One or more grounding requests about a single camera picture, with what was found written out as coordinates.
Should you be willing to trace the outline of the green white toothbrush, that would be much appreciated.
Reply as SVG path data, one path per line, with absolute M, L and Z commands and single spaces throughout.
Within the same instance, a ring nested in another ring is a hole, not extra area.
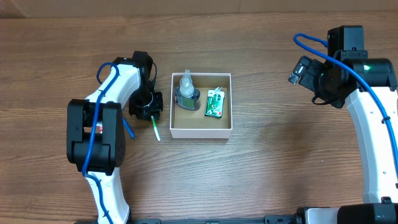
M 158 142 L 160 142 L 161 138 L 160 138 L 160 135 L 159 135 L 159 130 L 157 128 L 157 124 L 155 122 L 155 118 L 154 118 L 153 115 L 151 116 L 151 120 L 152 120 L 152 125 L 153 125 L 153 129 L 154 129 L 154 133 L 155 133 L 156 139 L 158 140 Z

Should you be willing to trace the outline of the purple soap pump bottle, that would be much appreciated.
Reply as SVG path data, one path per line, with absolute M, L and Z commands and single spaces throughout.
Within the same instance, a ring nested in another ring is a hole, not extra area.
M 176 104 L 190 111 L 200 109 L 200 91 L 193 85 L 190 70 L 185 70 L 179 85 L 175 87 Z

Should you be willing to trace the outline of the green Dettol soap packet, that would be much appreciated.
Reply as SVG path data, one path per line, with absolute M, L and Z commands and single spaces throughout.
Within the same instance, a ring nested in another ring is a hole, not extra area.
M 222 88 L 222 86 L 218 86 L 213 90 L 208 90 L 205 116 L 222 118 L 225 98 L 225 92 Z

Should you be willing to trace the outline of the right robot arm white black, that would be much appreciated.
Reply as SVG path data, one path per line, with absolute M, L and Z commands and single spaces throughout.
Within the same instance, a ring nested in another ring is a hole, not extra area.
M 353 120 L 363 168 L 363 203 L 302 207 L 290 223 L 397 223 L 397 78 L 386 58 L 369 58 L 362 26 L 330 29 L 322 40 L 297 33 L 303 56 L 289 82 L 313 92 L 312 103 L 341 109 Z

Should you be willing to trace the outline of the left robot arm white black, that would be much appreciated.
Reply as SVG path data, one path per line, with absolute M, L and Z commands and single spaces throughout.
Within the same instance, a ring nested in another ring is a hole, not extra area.
M 156 122 L 164 108 L 156 91 L 157 66 L 152 57 L 135 51 L 100 67 L 110 67 L 99 88 L 83 100 L 72 99 L 67 107 L 67 159 L 87 180 L 95 200 L 95 223 L 132 223 L 131 208 L 121 183 L 120 166 L 126 138 L 135 134 L 123 111 L 137 119 Z

